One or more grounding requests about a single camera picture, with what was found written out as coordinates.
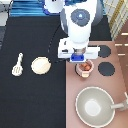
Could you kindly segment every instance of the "black mat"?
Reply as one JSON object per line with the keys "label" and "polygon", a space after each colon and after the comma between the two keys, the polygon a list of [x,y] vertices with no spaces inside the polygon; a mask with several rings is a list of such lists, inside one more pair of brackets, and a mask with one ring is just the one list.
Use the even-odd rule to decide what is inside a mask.
{"label": "black mat", "polygon": [[90,41],[112,41],[108,18],[106,15],[96,26],[92,27]]}
{"label": "black mat", "polygon": [[98,66],[100,74],[103,76],[112,76],[115,72],[114,66],[109,62],[102,62]]}
{"label": "black mat", "polygon": [[[59,29],[48,46],[59,18],[9,18],[0,51],[0,128],[66,128],[66,64],[52,63],[46,75],[31,70],[39,56],[57,60]],[[18,54],[24,54],[23,74],[14,77],[12,67]]]}
{"label": "black mat", "polygon": [[98,53],[99,57],[106,58],[111,55],[111,49],[106,45],[99,45],[100,51]]}

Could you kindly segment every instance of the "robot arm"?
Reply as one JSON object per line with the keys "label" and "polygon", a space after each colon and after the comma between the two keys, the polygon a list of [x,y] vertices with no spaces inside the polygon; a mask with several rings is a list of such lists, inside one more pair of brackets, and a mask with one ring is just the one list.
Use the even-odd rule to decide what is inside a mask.
{"label": "robot arm", "polygon": [[68,38],[60,40],[58,58],[70,58],[70,62],[85,62],[96,59],[99,47],[88,47],[91,26],[103,17],[100,0],[87,0],[75,5],[64,6],[60,13],[61,27]]}
{"label": "robot arm", "polygon": [[60,13],[65,5],[65,0],[45,0],[44,8],[49,13]]}

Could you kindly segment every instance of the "white bowl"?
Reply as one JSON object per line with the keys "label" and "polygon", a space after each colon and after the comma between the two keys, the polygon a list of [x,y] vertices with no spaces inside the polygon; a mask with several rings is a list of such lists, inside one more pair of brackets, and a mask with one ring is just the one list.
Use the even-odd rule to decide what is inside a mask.
{"label": "white bowl", "polygon": [[99,87],[87,87],[76,98],[76,112],[79,118],[91,127],[105,127],[114,118],[112,97]]}

